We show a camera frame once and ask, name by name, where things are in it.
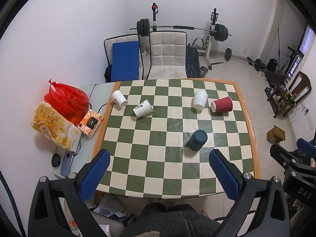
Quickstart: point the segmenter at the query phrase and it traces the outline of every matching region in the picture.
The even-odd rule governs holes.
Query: snack bag
[[[37,106],[33,111],[31,126],[61,148],[76,152],[81,130],[60,115],[50,104],[41,102]]]
[[[81,120],[78,128],[83,131],[87,136],[92,138],[95,131],[100,126],[103,121],[103,117],[100,113],[95,112],[93,110],[89,110],[88,113]]]
[[[63,117],[78,126],[89,109],[89,98],[84,91],[78,88],[52,82],[44,101],[52,105]]]

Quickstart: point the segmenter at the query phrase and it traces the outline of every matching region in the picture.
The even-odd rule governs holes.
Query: blue gripper pad
[[[218,149],[212,150],[210,152],[209,163],[220,184],[222,185],[227,197],[231,200],[237,201],[240,197],[240,191],[242,189],[242,180],[240,177],[241,172],[238,170],[235,164],[228,162]]]
[[[296,146],[311,158],[316,158],[316,147],[302,138],[297,139]]]
[[[79,197],[82,201],[92,198],[101,178],[109,167],[109,164],[110,153],[107,150],[103,150],[103,153],[97,158],[97,161],[80,184]]]

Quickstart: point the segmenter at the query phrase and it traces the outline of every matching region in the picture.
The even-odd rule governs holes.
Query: red paper cup
[[[211,110],[215,112],[227,112],[233,110],[233,101],[230,97],[225,97],[211,102]]]

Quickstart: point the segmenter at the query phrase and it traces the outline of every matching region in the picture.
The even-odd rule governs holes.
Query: black backpack
[[[112,74],[112,65],[108,66],[105,69],[104,77],[105,77],[105,82],[111,82],[111,74]]]

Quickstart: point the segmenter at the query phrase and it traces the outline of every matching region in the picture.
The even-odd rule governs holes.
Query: green and white checkerboard
[[[205,90],[205,109],[193,108],[194,93]],[[144,198],[188,198],[223,192],[208,163],[219,149],[241,172],[253,175],[254,165],[245,115],[233,85],[199,80],[138,80],[121,82],[128,100],[114,105],[101,148],[111,163],[99,190]],[[233,111],[213,113],[211,101],[229,96]],[[154,112],[137,119],[133,108],[147,99]],[[186,147],[192,133],[202,129],[208,140],[198,152]]]

